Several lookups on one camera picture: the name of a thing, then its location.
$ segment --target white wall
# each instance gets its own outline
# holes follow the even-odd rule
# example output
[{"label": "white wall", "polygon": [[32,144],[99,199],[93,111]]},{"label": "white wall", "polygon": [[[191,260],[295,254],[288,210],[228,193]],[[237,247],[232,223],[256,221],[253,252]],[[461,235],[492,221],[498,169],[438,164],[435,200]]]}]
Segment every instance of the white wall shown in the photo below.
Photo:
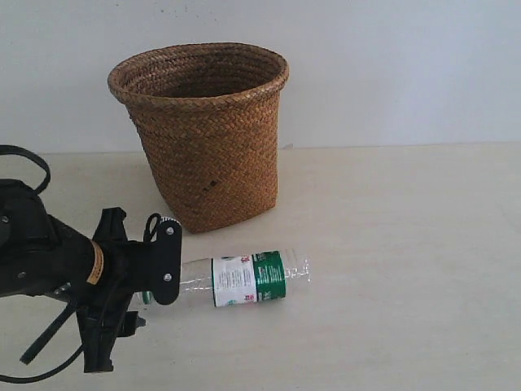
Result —
[{"label": "white wall", "polygon": [[515,0],[2,0],[0,143],[138,150],[112,67],[217,41],[289,60],[281,146],[521,140],[520,20]]}]

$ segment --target green label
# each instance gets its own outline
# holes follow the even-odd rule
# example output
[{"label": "green label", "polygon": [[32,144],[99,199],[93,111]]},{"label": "green label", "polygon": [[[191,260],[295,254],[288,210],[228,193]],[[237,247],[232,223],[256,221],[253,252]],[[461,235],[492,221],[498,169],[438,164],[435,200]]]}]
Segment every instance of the green label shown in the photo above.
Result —
[{"label": "green label", "polygon": [[253,256],[257,300],[267,301],[286,297],[284,265],[279,251]]}]

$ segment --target bottle label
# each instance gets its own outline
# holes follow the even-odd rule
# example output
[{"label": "bottle label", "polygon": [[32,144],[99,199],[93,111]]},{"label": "bottle label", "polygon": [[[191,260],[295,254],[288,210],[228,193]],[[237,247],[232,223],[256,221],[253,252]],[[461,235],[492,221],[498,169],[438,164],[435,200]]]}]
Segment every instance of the bottle label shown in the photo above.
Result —
[{"label": "bottle label", "polygon": [[286,296],[284,267],[278,251],[213,258],[212,284],[216,307]]}]

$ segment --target wicker basket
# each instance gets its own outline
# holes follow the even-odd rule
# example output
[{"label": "wicker basket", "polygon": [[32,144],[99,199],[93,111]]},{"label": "wicker basket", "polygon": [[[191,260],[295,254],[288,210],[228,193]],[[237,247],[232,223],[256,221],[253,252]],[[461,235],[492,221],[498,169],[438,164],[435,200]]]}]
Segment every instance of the wicker basket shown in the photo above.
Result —
[{"label": "wicker basket", "polygon": [[240,43],[135,55],[108,77],[155,183],[190,232],[242,222],[276,204],[278,101],[286,60]]}]

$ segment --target plastic bottle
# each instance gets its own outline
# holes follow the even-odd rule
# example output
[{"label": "plastic bottle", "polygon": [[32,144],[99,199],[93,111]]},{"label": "plastic bottle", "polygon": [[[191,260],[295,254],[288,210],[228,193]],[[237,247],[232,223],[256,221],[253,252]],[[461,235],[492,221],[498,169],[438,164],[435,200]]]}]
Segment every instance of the plastic bottle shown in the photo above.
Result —
[{"label": "plastic bottle", "polygon": [[[269,301],[291,296],[311,281],[309,260],[295,249],[182,264],[179,296],[200,295],[216,307]],[[149,292],[141,294],[150,304]]]}]

